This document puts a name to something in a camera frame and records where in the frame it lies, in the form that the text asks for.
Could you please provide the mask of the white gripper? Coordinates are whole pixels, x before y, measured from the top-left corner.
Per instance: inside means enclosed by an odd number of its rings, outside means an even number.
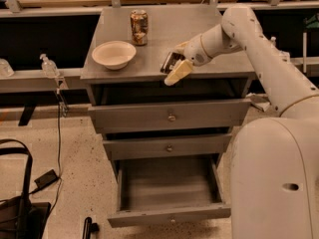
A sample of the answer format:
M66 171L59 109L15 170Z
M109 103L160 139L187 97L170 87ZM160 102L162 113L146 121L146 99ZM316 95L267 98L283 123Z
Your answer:
M194 37L176 45L173 51L184 55L186 59L164 64L166 69L170 69L169 74L164 79L167 86L172 86L189 75L193 70L193 65L202 66L211 61L211 58L204 51L200 37Z

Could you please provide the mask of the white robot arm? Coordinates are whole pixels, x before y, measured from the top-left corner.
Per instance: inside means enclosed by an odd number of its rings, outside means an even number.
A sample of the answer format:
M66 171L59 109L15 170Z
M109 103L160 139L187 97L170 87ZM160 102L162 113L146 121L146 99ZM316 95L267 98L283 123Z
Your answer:
M248 123L233 143L232 238L319 239L319 89L264 36L253 10L242 4L174 50L182 58L164 80L169 86L195 66L243 50L279 113Z

